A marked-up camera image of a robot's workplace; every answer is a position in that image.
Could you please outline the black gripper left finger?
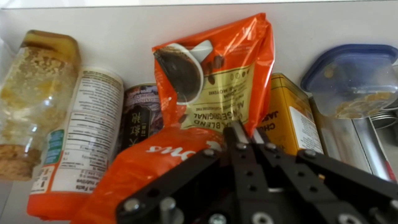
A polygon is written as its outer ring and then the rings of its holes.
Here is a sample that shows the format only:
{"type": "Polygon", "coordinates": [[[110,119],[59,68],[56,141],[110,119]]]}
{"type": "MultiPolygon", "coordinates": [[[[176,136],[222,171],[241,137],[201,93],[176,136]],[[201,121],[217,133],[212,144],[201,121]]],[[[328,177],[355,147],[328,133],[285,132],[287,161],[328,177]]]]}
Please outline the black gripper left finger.
{"type": "Polygon", "coordinates": [[[226,127],[224,137],[234,171],[241,224],[277,224],[265,174],[245,128],[234,121],[226,127]]]}

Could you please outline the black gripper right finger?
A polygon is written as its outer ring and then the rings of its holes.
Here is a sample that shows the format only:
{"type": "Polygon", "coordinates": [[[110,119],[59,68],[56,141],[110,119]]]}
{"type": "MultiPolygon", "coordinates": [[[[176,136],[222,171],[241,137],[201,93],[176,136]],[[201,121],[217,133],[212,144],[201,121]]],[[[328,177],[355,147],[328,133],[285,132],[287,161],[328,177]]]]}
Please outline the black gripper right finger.
{"type": "Polygon", "coordinates": [[[290,194],[304,224],[366,224],[355,207],[339,199],[308,164],[287,154],[260,131],[253,138],[267,174],[290,194]]]}

